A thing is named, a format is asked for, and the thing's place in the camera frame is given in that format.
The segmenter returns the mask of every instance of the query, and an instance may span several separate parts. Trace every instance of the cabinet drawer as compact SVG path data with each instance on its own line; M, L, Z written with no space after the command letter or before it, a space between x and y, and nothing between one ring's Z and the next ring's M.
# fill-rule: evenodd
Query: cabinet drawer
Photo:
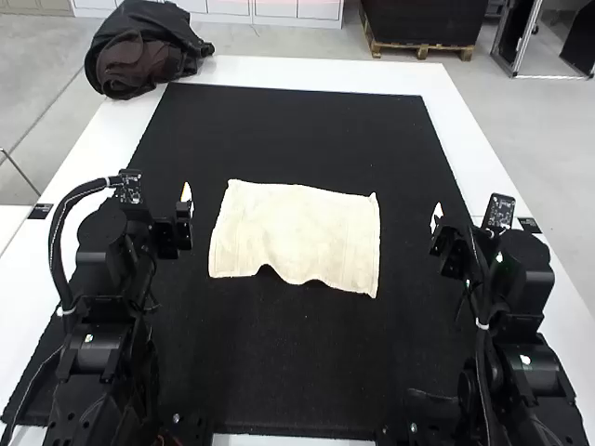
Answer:
M338 20L340 0L297 0L300 19Z
M7 0L10 7L22 9L37 9L35 0Z
M174 3L188 12L206 12L206 0L175 0Z
M297 17L298 0L256 0L256 15L263 17Z
M115 9L114 0L74 0L76 7L91 7L93 9Z
M70 11L71 6L68 0L39 0L43 9L51 11Z
M248 0L206 0L209 14L232 14L249 16Z

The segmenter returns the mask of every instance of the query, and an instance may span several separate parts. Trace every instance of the sticker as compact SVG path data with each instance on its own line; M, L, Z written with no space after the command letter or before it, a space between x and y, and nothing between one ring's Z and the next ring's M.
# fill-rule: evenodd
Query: sticker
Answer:
M38 203L27 218L29 220L45 220L49 211L52 210L52 207L54 207L53 204Z
M443 206L440 204L440 202L436 203L436 207L434 207L434 213L431 216L431 220L430 220L430 229L431 229L431 233L433 234L434 231L436 230L436 227L438 226L438 221L444 216L444 212L443 212Z
M524 230L531 232L532 234L541 234L541 229L537 226L537 222L534 218L519 217L519 223Z

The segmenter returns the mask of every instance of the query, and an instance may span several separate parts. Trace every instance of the black jacket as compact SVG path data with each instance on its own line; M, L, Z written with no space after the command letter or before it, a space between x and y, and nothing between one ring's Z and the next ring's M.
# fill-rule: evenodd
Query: black jacket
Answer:
M125 0L93 37L86 78L101 94L130 99L159 82L196 74L198 60L215 48L189 23L190 14L173 3Z

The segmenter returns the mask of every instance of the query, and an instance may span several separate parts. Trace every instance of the towel fold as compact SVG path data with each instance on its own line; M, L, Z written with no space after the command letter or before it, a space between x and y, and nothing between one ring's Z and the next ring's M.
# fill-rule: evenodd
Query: towel fold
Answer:
M369 197L307 186L229 181L211 245L211 277L271 265L289 283L319 280L376 297L380 212Z

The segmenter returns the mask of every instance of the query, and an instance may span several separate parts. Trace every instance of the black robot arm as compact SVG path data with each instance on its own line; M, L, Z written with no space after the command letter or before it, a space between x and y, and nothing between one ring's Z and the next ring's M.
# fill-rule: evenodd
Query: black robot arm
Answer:
M456 321L467 300L475 355L459 377L457 399L413 390L409 439L419 446L588 445L575 392L538 332L554 284L548 247L514 230L514 199L494 194L480 228L436 218L430 253L440 273L463 282ZM456 417L444 417L456 406Z
M158 307L151 291L157 259L175 259L179 250L192 249L193 208L186 184L175 214L153 218L141 178L140 171L122 170L116 177L81 185L59 203L53 217L49 265L66 335L57 352L58 385L46 446L150 446L157 439L159 373L152 328L144 315ZM73 295L61 261L64 221L80 200L108 187L115 188L117 205L106 209L115 211L99 217L107 212L100 208L79 228L76 267L85 282L84 292ZM94 225L98 217L100 224ZM88 228L93 236L82 236ZM7 426L3 446L13 429L14 423Z

